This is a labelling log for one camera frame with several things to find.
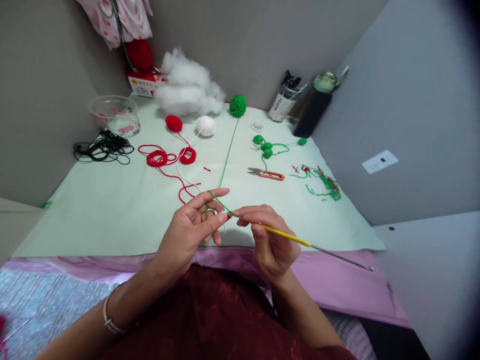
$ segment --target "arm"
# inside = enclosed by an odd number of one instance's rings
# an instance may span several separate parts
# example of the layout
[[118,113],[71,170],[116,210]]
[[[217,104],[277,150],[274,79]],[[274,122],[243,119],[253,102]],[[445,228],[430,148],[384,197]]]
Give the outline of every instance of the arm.
[[[161,273],[149,263],[112,294],[106,309],[108,317],[120,329],[128,329],[175,280],[171,273]],[[37,359],[94,359],[107,350],[119,336],[104,326],[104,301],[56,337]]]
[[291,269],[282,281],[272,284],[272,293],[278,317],[291,332],[300,335],[314,348],[343,346],[330,321]]
[[[212,192],[221,197],[228,189]],[[221,212],[224,208],[213,196],[203,192],[178,209],[163,236],[155,257],[111,295],[106,313],[120,329],[128,329],[136,319],[165,294],[192,264],[195,251],[202,241],[213,236],[220,243],[218,228],[228,217],[209,212],[205,220],[205,204]],[[55,338],[37,356],[43,359],[95,359],[118,338],[104,326],[102,300]]]
[[343,346],[332,324],[290,269],[300,255],[300,246],[258,224],[295,236],[284,219],[267,205],[242,207],[234,214],[244,219],[238,220],[238,225],[252,224],[253,260],[258,272],[271,285],[273,302],[283,325],[314,348]]

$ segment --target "green yarn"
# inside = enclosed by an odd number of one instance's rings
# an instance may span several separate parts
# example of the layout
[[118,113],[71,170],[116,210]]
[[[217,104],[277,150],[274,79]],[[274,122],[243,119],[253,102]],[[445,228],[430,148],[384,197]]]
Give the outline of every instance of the green yarn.
[[263,162],[263,165],[265,165],[265,171],[268,171],[269,169],[267,168],[267,163],[265,162],[264,157],[262,156],[260,159]]
[[256,135],[254,138],[253,138],[253,142],[255,144],[261,144],[262,142],[264,141],[264,137],[262,135]]
[[232,149],[232,144],[234,143],[234,136],[235,136],[235,132],[237,131],[237,126],[239,125],[239,120],[240,118],[238,117],[236,119],[235,129],[233,129],[233,135],[231,136],[230,146],[228,147],[228,152],[226,153],[225,164],[223,165],[223,171],[221,172],[220,184],[218,185],[219,188],[222,187],[222,181],[224,180],[225,169],[227,168],[227,162],[229,161],[230,150]]
[[[307,139],[300,139],[299,141],[302,141],[303,144],[307,142]],[[253,145],[256,147],[255,151],[257,152],[258,150],[262,150],[263,154],[261,156],[261,161],[265,165],[265,170],[267,170],[267,163],[265,162],[265,159],[270,159],[272,156],[277,156],[281,153],[287,153],[290,151],[289,146],[295,146],[299,144],[299,141],[292,142],[289,144],[283,144],[283,143],[271,143],[271,142],[266,142],[264,137],[262,135],[255,135],[253,137]],[[273,152],[273,148],[275,146],[282,146],[285,148],[283,151],[278,151],[278,152]]]
[[271,150],[272,149],[272,143],[271,142],[264,142],[261,146],[260,149],[263,151],[265,150]]
[[226,207],[224,204],[222,204],[222,202],[219,200],[218,197],[215,196],[215,194],[214,194],[213,192],[211,192],[210,190],[208,190],[208,192],[215,198],[215,200],[217,200],[217,201],[220,203],[220,205],[222,205],[222,206],[225,208],[225,210],[228,211],[228,213],[230,214],[230,216],[233,216],[233,214],[232,214],[232,212],[229,210],[229,208]]
[[46,203],[44,203],[41,208],[42,209],[48,209],[50,207],[50,205],[52,205],[52,201],[47,201]]
[[265,159],[270,159],[273,154],[274,154],[274,152],[272,151],[272,149],[267,149],[263,152],[263,157]]
[[232,149],[232,144],[234,143],[234,136],[235,132],[237,131],[237,126],[239,125],[240,117],[245,114],[245,110],[247,110],[247,99],[245,96],[239,94],[232,97],[230,100],[230,114],[237,117],[235,129],[233,129],[233,135],[231,136],[230,147],[228,148],[228,152],[226,153],[225,164],[223,165],[223,171],[221,172],[220,184],[218,187],[222,186],[222,181],[224,180],[225,169],[227,168],[227,163],[229,161],[230,150]]
[[296,174],[290,174],[290,176],[300,178],[300,179],[305,179],[305,178],[311,178],[312,176],[315,178],[320,178],[320,180],[323,182],[325,185],[325,188],[329,190],[327,193],[316,193],[312,188],[310,188],[307,184],[305,184],[306,189],[308,192],[312,195],[315,196],[330,196],[333,200],[338,201],[342,198],[342,195],[340,195],[340,188],[339,188],[339,183],[333,180],[329,176],[325,176],[323,171],[320,169],[320,167],[317,167],[317,169],[313,168],[312,166],[307,166],[307,165],[302,165],[301,169],[305,171],[305,176],[300,176]]
[[232,97],[230,100],[230,114],[235,117],[241,117],[243,114],[245,114],[246,110],[247,99],[245,99],[245,96],[239,94]]

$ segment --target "hand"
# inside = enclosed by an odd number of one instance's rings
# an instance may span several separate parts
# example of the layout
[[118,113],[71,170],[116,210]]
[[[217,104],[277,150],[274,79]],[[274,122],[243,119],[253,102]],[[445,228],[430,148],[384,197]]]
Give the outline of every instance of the hand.
[[284,219],[270,206],[245,206],[233,212],[242,217],[237,224],[245,227],[249,223],[255,240],[253,261],[256,269],[270,284],[275,285],[283,280],[290,265],[300,255],[300,245],[283,236],[268,232],[259,223],[273,229],[295,236],[285,224]]
[[[211,192],[216,197],[222,197],[227,195],[230,189],[217,188]],[[224,207],[213,199],[209,192],[202,192],[175,211],[160,247],[150,263],[156,271],[178,278],[190,268],[202,241],[207,243],[213,237],[213,241],[220,245],[218,229],[227,222],[228,216],[226,213],[215,215],[209,211],[205,220],[205,204],[218,213],[224,210]]]

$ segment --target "red yarn ball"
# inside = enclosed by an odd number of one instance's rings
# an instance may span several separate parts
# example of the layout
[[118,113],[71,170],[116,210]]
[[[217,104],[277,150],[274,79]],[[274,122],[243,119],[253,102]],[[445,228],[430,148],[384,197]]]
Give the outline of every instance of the red yarn ball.
[[179,132],[182,130],[182,126],[184,125],[182,123],[182,120],[180,120],[179,117],[176,117],[175,115],[168,115],[165,119],[166,126],[175,132]]
[[125,43],[126,53],[132,66],[139,72],[147,73],[152,68],[154,62],[152,51],[145,40],[136,40]]

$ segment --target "tangled black cord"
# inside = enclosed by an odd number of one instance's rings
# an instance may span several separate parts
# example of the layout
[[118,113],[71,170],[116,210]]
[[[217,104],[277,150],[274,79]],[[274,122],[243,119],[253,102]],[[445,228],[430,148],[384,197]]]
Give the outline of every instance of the tangled black cord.
[[[118,161],[122,165],[130,164],[127,154],[133,153],[135,148],[127,139],[115,135],[110,130],[102,130],[100,135],[102,137],[94,142],[77,142],[73,145],[73,155],[80,163]],[[128,162],[121,162],[119,157],[126,157]]]

